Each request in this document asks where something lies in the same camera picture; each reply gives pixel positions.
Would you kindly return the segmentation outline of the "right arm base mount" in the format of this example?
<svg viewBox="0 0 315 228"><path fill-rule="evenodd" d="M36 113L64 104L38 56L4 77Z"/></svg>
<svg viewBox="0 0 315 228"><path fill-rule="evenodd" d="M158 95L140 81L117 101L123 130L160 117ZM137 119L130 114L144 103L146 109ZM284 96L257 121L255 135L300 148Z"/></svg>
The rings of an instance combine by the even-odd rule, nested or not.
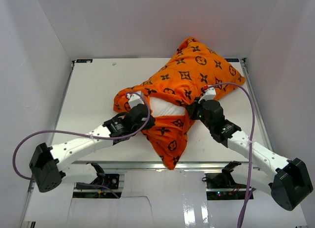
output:
<svg viewBox="0 0 315 228"><path fill-rule="evenodd" d="M207 189L227 189L227 192L221 193L220 191L217 191L218 196L235 195L241 188L245 189L247 186L246 181L245 184L237 184L232 178L232 172L234 172L235 169L241 169L241 166L242 164L240 162L231 161L220 173L206 173L205 177L202 178L202 181L206 183Z"/></svg>

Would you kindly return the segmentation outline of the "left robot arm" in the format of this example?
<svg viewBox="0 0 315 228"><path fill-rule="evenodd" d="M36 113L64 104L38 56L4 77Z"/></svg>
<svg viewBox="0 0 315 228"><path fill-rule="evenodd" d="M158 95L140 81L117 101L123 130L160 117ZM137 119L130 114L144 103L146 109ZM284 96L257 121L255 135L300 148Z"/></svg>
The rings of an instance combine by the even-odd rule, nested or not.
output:
<svg viewBox="0 0 315 228"><path fill-rule="evenodd" d="M147 106L138 104L130 112L117 114L82 137L52 146L39 144L29 163L38 190L46 193L62 182L81 182L93 188L101 187L104 173L98 164L89 163L79 167L74 162L92 152L129 140L139 131L152 128L155 121L148 113Z"/></svg>

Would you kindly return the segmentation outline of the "orange patterned pillowcase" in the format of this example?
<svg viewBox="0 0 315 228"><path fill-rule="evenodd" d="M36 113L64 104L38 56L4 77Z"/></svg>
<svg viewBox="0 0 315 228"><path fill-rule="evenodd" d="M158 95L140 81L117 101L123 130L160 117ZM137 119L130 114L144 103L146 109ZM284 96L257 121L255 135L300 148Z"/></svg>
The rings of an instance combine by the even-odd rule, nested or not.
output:
<svg viewBox="0 0 315 228"><path fill-rule="evenodd" d="M202 94L201 88L215 85L215 100L219 100L245 83L245 77L222 56L197 39L189 37L177 48L176 53L148 80L119 91L114 98L116 112L131 110L126 93L141 91L150 104L150 98L160 98L186 109ZM174 169L187 142L187 133L194 120L184 116L160 116L155 126L142 133L168 169Z"/></svg>

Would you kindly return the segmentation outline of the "left blue label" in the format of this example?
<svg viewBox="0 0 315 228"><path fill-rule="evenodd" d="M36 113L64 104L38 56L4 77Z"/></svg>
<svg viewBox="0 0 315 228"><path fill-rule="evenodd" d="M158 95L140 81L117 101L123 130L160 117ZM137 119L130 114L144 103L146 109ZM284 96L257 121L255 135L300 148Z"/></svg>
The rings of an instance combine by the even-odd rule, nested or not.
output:
<svg viewBox="0 0 315 228"><path fill-rule="evenodd" d="M77 59L76 63L92 63L93 59Z"/></svg>

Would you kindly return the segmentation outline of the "blue label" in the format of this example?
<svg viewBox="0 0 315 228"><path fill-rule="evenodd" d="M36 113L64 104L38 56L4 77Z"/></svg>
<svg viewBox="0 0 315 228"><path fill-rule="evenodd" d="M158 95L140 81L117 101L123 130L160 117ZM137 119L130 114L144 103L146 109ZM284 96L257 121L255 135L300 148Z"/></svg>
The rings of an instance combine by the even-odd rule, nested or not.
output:
<svg viewBox="0 0 315 228"><path fill-rule="evenodd" d="M77 59L76 63L92 63L93 59Z"/></svg>
<svg viewBox="0 0 315 228"><path fill-rule="evenodd" d="M229 63L238 63L239 62L238 58L225 58L225 60Z"/></svg>

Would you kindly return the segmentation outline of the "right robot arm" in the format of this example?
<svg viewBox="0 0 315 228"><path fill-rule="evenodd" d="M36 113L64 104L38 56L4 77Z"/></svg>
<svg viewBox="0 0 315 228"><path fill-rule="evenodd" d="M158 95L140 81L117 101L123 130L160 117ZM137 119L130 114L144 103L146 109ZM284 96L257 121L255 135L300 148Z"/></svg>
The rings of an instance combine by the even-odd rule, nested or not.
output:
<svg viewBox="0 0 315 228"><path fill-rule="evenodd" d="M254 188L270 194L283 209L292 211L314 190L301 159L290 160L252 143L239 126L225 118L218 101L195 98L186 110L190 119L205 125L217 143L246 157L263 171Z"/></svg>

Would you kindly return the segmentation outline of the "white pillow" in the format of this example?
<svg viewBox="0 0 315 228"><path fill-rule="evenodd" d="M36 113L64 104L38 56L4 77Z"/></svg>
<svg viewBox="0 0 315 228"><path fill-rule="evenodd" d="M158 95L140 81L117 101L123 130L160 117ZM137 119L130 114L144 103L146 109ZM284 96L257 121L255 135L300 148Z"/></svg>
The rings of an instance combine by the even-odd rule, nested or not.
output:
<svg viewBox="0 0 315 228"><path fill-rule="evenodd" d="M150 108L152 110L153 117L185 115L185 109L183 107L176 106L160 98L151 97Z"/></svg>

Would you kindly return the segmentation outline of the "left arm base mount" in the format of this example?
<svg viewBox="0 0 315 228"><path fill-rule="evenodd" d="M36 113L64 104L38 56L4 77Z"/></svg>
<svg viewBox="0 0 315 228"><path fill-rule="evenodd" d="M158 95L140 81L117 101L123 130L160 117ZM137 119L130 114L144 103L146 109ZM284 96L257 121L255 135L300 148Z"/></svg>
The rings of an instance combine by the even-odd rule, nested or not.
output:
<svg viewBox="0 0 315 228"><path fill-rule="evenodd" d="M104 169L98 163L86 163L86 164L74 164L79 166L80 169L83 169L83 172L80 172L80 175L84 176L94 176L94 179L90 182L90 185L76 185L75 188L78 190L88 190L88 189L99 189L104 191L103 187L96 187L96 185L106 186L111 190L116 190L119 188L120 175L117 173L107 173L104 172Z"/></svg>

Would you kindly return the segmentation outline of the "right blue label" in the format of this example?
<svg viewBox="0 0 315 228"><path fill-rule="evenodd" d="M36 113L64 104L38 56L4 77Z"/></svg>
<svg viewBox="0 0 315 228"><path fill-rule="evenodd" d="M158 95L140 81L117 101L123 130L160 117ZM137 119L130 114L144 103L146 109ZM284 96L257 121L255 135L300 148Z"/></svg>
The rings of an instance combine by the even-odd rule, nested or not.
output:
<svg viewBox="0 0 315 228"><path fill-rule="evenodd" d="M239 62L238 58L225 58L225 60L229 63L238 63Z"/></svg>

